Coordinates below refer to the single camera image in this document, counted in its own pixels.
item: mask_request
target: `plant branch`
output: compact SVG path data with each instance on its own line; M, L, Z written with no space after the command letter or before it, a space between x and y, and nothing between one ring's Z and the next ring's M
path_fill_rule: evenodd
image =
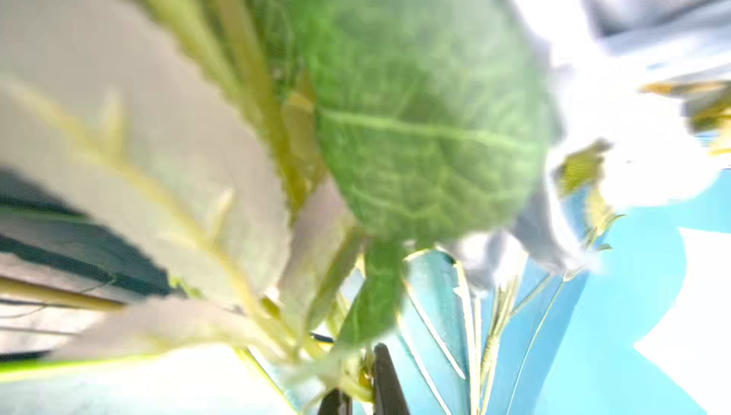
M101 312L120 310L124 306L123 303L117 301L105 300L87 294L68 292L50 286L37 285L35 283L2 276L0 276L0 293Z
M266 55L259 42L253 17L244 0L213 0L224 27L224 33L232 46L236 66L243 78L242 88L254 97L261 109L264 136L284 176L292 211L298 210L306 199L306 184L297 172L287 137L287 127L282 119L279 103L274 99Z
M516 306L516 308L514 308L512 310L512 312L510 313L510 318L513 318L518 313L520 313L521 310L525 309L525 306L527 306L528 304L530 304L530 302L532 300L534 300L536 298L536 296L538 296L539 294L541 294L543 292L543 290L546 289L546 287L548 286L548 284L551 283L552 280L553 280L553 275L547 274L543 278L543 280L541 280L541 282L538 283L538 285L536 285L536 287L533 289L533 291L531 291L530 293L528 293L528 296L526 296L522 301L520 301L520 304L518 304Z
M510 321L510 312L516 304L522 277L522 274L516 275L507 284L507 287L496 290L494 294L494 297L497 299L497 304L493 301L493 311L496 312L496 316L491 321L492 325L488 332L488 340L485 342L485 349L482 352L482 364L480 365L480 389L482 388L482 384L487 383L485 396L482 399L481 415L485 414L490 403L490 394L495 379L495 368L497 366L498 350L500 348L500 337L502 337Z

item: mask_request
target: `green leaf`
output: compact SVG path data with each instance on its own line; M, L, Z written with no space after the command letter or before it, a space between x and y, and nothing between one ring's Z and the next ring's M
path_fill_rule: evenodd
M254 16L259 39L266 52L269 78L275 94L284 103L297 88L304 72L304 59L295 43L290 18L292 0L246 0Z
M594 230L597 237L603 235L608 229L614 210L604 200L597 186L591 187L586 195L586 223Z
M373 241L365 253L365 282L343 322L337 346L368 343L396 324L406 288L406 251L393 240Z
M306 95L304 86L290 94L281 112L295 154L295 168L305 178L308 191L314 191L327 176L327 165L315 139L314 97Z
M281 312L300 334L324 319L362 246L362 232L335 183L323 182L300 210L292 256L279 280Z
M293 0L292 16L320 147L364 227L428 243L521 209L548 97L501 0Z
M4 82L0 166L40 182L208 299L244 302L244 279L251 297L263 294L288 259L289 213L251 128L127 2L35 1L8 6L3 20L24 14L33 23L13 22L0 70L48 91ZM94 29L71 30L69 19ZM104 126L98 109L110 86L125 98L107 100L125 104L121 155L94 129Z
M585 185L599 182L602 177L603 154L610 146L598 140L584 150L572 153L559 167L559 195L570 196Z

